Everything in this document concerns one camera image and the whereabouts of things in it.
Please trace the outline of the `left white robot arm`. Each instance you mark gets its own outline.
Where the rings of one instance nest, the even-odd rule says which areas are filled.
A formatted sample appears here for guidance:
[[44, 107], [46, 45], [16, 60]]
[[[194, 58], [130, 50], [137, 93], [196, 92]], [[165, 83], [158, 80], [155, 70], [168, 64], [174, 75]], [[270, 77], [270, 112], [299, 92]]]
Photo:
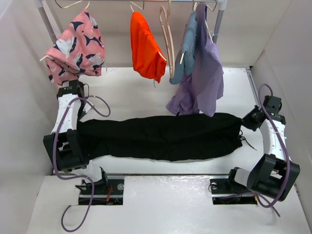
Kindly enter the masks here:
[[109, 188], [105, 171], [90, 164], [86, 144], [77, 131], [78, 121], [94, 105], [88, 101], [84, 91], [85, 84], [79, 80], [69, 81], [57, 93], [58, 114], [51, 134], [44, 136], [43, 144], [52, 162], [55, 174], [76, 173], [77, 177], [90, 179], [85, 187], [92, 185], [97, 193], [104, 193]]

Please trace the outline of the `black trousers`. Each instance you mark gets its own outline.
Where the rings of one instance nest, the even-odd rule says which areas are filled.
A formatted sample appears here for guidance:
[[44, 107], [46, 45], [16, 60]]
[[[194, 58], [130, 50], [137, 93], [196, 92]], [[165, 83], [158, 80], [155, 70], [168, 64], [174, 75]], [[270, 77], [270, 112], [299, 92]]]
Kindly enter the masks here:
[[132, 157], [162, 161], [208, 160], [242, 146], [242, 120], [227, 113], [153, 116], [77, 124], [90, 158]]

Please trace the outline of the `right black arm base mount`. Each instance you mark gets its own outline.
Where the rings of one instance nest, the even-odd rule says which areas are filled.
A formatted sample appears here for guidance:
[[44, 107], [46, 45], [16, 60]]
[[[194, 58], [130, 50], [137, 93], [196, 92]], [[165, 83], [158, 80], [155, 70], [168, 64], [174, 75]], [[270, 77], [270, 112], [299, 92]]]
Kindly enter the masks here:
[[252, 192], [243, 185], [231, 182], [228, 175], [210, 176], [208, 191], [213, 205], [257, 205]]

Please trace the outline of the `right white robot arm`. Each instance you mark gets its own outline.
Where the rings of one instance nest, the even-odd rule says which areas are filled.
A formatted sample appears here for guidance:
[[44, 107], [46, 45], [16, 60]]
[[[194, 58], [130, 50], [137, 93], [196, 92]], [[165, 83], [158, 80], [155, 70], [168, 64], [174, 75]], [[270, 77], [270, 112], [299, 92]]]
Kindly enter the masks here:
[[242, 186], [251, 192], [277, 198], [287, 197], [300, 173], [300, 166], [291, 161], [285, 142], [286, 120], [279, 114], [281, 98], [265, 96], [261, 107], [255, 106], [242, 120], [243, 126], [260, 130], [264, 155], [251, 171], [235, 167], [225, 180], [226, 188], [237, 192]]

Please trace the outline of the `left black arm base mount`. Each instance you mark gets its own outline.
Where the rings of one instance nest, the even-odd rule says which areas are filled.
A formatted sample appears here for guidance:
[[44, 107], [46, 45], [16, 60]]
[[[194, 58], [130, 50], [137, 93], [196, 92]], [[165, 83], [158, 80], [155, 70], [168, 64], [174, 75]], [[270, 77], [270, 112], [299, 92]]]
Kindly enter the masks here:
[[[123, 205], [124, 179], [124, 176], [108, 175], [107, 182], [103, 180], [95, 182], [92, 205]], [[78, 204], [88, 205], [92, 192], [91, 183], [83, 180], [75, 187], [79, 189]]]

